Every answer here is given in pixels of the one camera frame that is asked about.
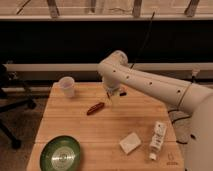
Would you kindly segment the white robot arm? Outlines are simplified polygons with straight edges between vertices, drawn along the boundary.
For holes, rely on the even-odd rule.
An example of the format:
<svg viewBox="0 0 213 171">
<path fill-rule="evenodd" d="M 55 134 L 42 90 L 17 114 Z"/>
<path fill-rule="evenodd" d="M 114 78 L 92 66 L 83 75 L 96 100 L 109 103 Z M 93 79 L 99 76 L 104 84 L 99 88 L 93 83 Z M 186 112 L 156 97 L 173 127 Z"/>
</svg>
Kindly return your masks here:
<svg viewBox="0 0 213 171">
<path fill-rule="evenodd" d="M 120 50 L 103 59 L 97 71 L 110 94 L 124 84 L 190 114 L 184 167 L 186 171 L 213 171 L 213 89 L 130 69 L 127 55 Z"/>
</svg>

